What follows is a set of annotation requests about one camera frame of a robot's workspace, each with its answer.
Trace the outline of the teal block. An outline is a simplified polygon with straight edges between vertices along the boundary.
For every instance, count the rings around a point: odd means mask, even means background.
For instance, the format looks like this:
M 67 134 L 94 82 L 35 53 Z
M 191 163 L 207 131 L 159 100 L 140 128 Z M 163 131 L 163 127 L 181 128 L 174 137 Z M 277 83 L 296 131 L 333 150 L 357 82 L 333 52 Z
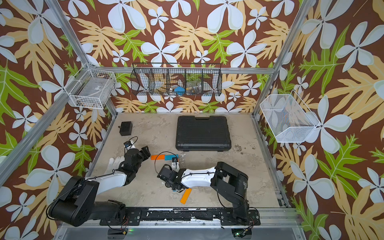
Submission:
M 178 159 L 179 156 L 178 155 L 165 155 L 165 161 L 171 161 L 171 160 L 173 160 L 175 158 Z

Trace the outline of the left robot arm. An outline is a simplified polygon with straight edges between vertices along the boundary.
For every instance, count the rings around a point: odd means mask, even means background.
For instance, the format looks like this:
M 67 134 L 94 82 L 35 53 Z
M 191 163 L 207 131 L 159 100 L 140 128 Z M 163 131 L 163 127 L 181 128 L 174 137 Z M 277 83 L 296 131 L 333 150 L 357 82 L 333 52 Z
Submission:
M 58 197 L 47 208 L 51 220 L 79 227 L 88 220 L 122 224 L 127 221 L 126 205 L 113 200 L 97 202 L 97 195 L 124 187 L 136 177 L 142 162 L 151 157 L 149 147 L 129 149 L 117 169 L 102 176 L 71 177 Z

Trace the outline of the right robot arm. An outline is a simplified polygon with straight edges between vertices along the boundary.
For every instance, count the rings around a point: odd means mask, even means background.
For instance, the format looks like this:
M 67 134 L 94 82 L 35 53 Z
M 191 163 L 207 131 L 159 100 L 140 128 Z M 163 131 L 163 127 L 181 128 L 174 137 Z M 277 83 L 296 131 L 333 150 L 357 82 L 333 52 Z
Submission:
M 232 204 L 231 207 L 222 205 L 212 214 L 220 219 L 223 226 L 253 227 L 261 224 L 258 210 L 252 209 L 247 200 L 248 176 L 224 162 L 205 170 L 175 171 L 170 165 L 164 165 L 157 177 L 176 192 L 198 187 L 215 190 L 219 198 L 223 197 Z

